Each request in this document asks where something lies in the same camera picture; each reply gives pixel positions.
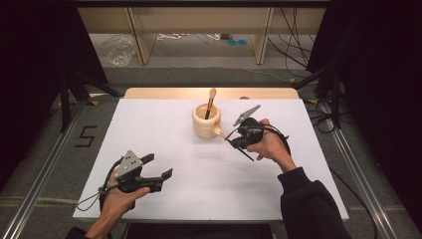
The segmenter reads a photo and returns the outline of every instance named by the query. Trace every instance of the person's right hand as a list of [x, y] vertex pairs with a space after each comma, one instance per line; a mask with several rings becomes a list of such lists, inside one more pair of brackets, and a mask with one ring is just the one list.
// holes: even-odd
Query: person's right hand
[[[270, 124], [268, 119], [261, 119], [259, 123]], [[259, 155], [257, 160], [261, 160], [264, 157], [272, 159], [283, 172], [288, 172], [296, 168], [295, 163], [292, 160], [292, 157], [289, 155], [286, 146], [283, 144], [282, 140], [274, 132], [269, 130], [264, 130], [263, 139], [255, 144], [250, 144], [246, 148], [248, 151], [255, 151]]]

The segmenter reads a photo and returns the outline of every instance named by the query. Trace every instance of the black sleeve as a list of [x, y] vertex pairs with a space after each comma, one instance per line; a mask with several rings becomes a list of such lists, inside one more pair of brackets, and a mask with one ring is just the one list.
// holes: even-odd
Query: black sleeve
[[83, 229], [73, 227], [71, 230], [69, 230], [66, 239], [87, 239], [87, 237], [85, 237], [85, 234], [87, 234], [87, 232]]
[[285, 190], [281, 208], [289, 239], [351, 238], [334, 199], [320, 181], [310, 181], [301, 167], [278, 177]]

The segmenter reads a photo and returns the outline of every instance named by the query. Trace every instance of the cabinet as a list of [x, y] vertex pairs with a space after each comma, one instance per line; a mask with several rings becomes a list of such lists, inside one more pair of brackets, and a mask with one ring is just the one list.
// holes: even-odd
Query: cabinet
[[132, 34], [138, 62], [147, 64], [158, 33], [251, 34], [257, 64], [263, 64], [270, 34], [316, 35], [323, 8], [79, 8], [89, 33]]

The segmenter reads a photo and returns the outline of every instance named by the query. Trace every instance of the black cable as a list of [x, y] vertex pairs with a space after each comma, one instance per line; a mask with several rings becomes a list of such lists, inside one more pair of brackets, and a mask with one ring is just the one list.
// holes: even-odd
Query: black cable
[[293, 20], [294, 21], [293, 21], [293, 26], [292, 27], [291, 27], [291, 25], [290, 25], [290, 23], [289, 23], [289, 21], [288, 21], [288, 19], [286, 17], [286, 14], [285, 14], [285, 11], [283, 10], [283, 8], [281, 10], [282, 10], [282, 13], [283, 13], [283, 17], [285, 18], [286, 24], [288, 25], [289, 31], [291, 32], [291, 39], [289, 40], [288, 49], [289, 49], [289, 46], [291, 46], [292, 38], [294, 38], [296, 40], [299, 48], [301, 49], [301, 55], [302, 55], [304, 61], [306, 62], [306, 64], [308, 64], [309, 59], [306, 56], [306, 54], [305, 54], [305, 52], [304, 52], [304, 50], [303, 50], [303, 48], [301, 46], [301, 41], [299, 40], [298, 25], [297, 25], [297, 21], [296, 21], [297, 14], [298, 14], [298, 9], [297, 8], [294, 8], [293, 9], [293, 17], [294, 17]]
[[[95, 197], [96, 196], [96, 199], [93, 201], [93, 203], [88, 207], [88, 208], [86, 208], [86, 209], [82, 209], [81, 207], [79, 207], [82, 203], [84, 203], [84, 202], [86, 202], [86, 201], [88, 201], [88, 200], [90, 200], [91, 198], [93, 198], [93, 197]], [[94, 203], [96, 203], [96, 201], [97, 201], [97, 199], [99, 199], [99, 197], [100, 197], [100, 193], [98, 192], [98, 193], [96, 193], [96, 194], [94, 194], [94, 195], [92, 195], [91, 197], [89, 197], [89, 198], [87, 198], [87, 199], [84, 199], [83, 201], [81, 201], [80, 203], [78, 203], [77, 204], [77, 208], [78, 208], [78, 210], [80, 210], [80, 211], [88, 211], [88, 210], [90, 210], [90, 208], [92, 208], [93, 206], [94, 206]]]
[[[281, 134], [283, 135], [276, 127], [270, 125], [270, 124], [262, 124], [262, 126], [245, 126], [246, 128], [256, 128], [256, 129], [261, 129], [261, 130], [268, 130], [271, 131], [273, 133], [276, 134]], [[225, 138], [225, 140], [228, 140], [230, 138], [230, 136], [240, 128], [240, 126], [236, 127], [235, 129], [233, 129]]]
[[[122, 160], [123, 160], [123, 157], [121, 157], [121, 159], [119, 159], [117, 162], [115, 162], [112, 165], [111, 169], [108, 171], [108, 174], [107, 174], [107, 176], [105, 178], [105, 183], [104, 183], [103, 187], [99, 188], [99, 194], [100, 194], [100, 212], [103, 210], [103, 205], [104, 205], [104, 202], [106, 200], [106, 194], [107, 194], [106, 186], [108, 185], [109, 178], [111, 177], [111, 174], [114, 171], [114, 169], [118, 165], [121, 164], [121, 161]], [[107, 238], [108, 239], [112, 239], [111, 232], [108, 233]]]
[[271, 45], [273, 45], [273, 47], [274, 47], [274, 48], [276, 48], [276, 50], [277, 50], [279, 53], [281, 53], [281, 54], [283, 54], [284, 56], [286, 56], [286, 57], [290, 58], [292, 61], [294, 61], [294, 62], [298, 63], [299, 65], [303, 66], [304, 68], [307, 66], [307, 65], [305, 65], [305, 64], [303, 64], [303, 63], [301, 63], [300, 61], [296, 60], [295, 58], [293, 58], [292, 56], [290, 56], [289, 54], [287, 54], [286, 52], [284, 52], [284, 51], [283, 51], [283, 50], [281, 50], [280, 48], [278, 48], [278, 47], [276, 46], [276, 44], [274, 44], [274, 43], [271, 41], [271, 39], [270, 39], [270, 38], [268, 38], [268, 41], [271, 43]]
[[[316, 113], [317, 116], [315, 117], [310, 117], [311, 121], [313, 120], [317, 120], [315, 122], [313, 122], [313, 126], [316, 126], [316, 128], [322, 132], [322, 133], [328, 133], [328, 132], [333, 132], [336, 129], [336, 126], [334, 125], [334, 123], [332, 124], [332, 127], [329, 129], [322, 129], [322, 126], [320, 125], [322, 122], [324, 122], [325, 120], [332, 120], [333, 118], [333, 114], [332, 113], [326, 113], [325, 111], [323, 111], [320, 107], [319, 104], [320, 103], [327, 103], [328, 106], [331, 104], [330, 101], [326, 101], [326, 100], [319, 100], [316, 104], [314, 104], [315, 109], [314, 110], [310, 110], [310, 107], [307, 108], [307, 112], [309, 113]], [[342, 102], [340, 101], [340, 107], [343, 109], [343, 112], [338, 113], [339, 116], [347, 116], [350, 115], [351, 113], [348, 109], [348, 105], [347, 102]], [[342, 122], [346, 122], [349, 124], [355, 124], [355, 120], [345, 120], [340, 118], [339, 120], [341, 120]]]
[[[288, 25], [288, 27], [289, 27], [289, 30], [290, 30], [290, 32], [291, 32], [291, 38], [290, 38], [290, 40], [289, 40], [289, 43], [288, 43], [288, 48], [287, 48], [287, 50], [286, 50], [286, 53], [289, 51], [289, 47], [292, 45], [291, 43], [292, 43], [292, 38], [295, 38], [296, 39], [296, 41], [297, 41], [297, 43], [298, 43], [298, 45], [299, 45], [299, 47], [300, 47], [300, 49], [302, 48], [302, 46], [301, 46], [301, 43], [300, 43], [300, 41], [299, 41], [299, 39], [297, 39], [296, 38], [296, 35], [295, 35], [295, 33], [294, 33], [294, 30], [291, 28], [291, 26], [290, 26], [290, 23], [289, 23], [289, 21], [288, 21], [288, 19], [287, 19], [287, 17], [286, 17], [286, 14], [285, 14], [285, 12], [284, 12], [284, 10], [283, 10], [283, 8], [281, 8], [281, 10], [282, 10], [282, 13], [283, 13], [283, 17], [285, 18], [285, 21], [286, 21], [286, 24]], [[296, 28], [296, 30], [298, 31], [298, 27], [297, 27], [297, 24], [296, 24], [296, 9], [294, 9], [294, 26], [295, 26], [295, 28]], [[304, 53], [304, 51], [303, 50], [301, 50], [301, 54], [302, 54], [302, 57], [304, 58], [304, 61], [306, 62], [306, 56], [305, 56], [305, 53]], [[294, 74], [290, 69], [289, 69], [289, 67], [288, 67], [288, 63], [287, 63], [287, 58], [286, 58], [286, 60], [285, 60], [285, 66], [286, 66], [286, 69], [288, 70], [288, 72], [290, 73], [290, 74], [292, 74], [293, 76], [295, 76], [295, 77], [299, 77], [299, 78], [306, 78], [306, 77], [304, 77], [304, 76], [299, 76], [299, 75], [296, 75], [296, 74]]]
[[[278, 36], [279, 36], [280, 40], [282, 40], [284, 43], [289, 44], [285, 39], [282, 38], [282, 36], [280, 36], [280, 34]], [[301, 47], [298, 47], [298, 46], [295, 46], [295, 45], [291, 45], [291, 47], [297, 48], [301, 51], [310, 52], [310, 50], [308, 50], [308, 49], [301, 48]]]
[[357, 193], [344, 181], [344, 179], [337, 172], [335, 172], [330, 166], [328, 168], [344, 184], [344, 186], [347, 187], [347, 189], [356, 197], [356, 199], [360, 202], [360, 204], [362, 204], [363, 208], [365, 209], [372, 223], [373, 238], [374, 239], [378, 238], [378, 229], [376, 227], [376, 222], [373, 219], [372, 215], [370, 214], [369, 208], [366, 206], [366, 203], [359, 197], [359, 195], [357, 195]]

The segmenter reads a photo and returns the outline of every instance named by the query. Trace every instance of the plastic bag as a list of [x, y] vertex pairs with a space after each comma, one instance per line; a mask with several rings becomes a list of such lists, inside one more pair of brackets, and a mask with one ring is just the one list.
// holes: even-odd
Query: plastic bag
[[118, 66], [126, 67], [134, 56], [134, 47], [127, 36], [121, 37], [115, 44], [115, 47], [107, 55], [108, 62]]

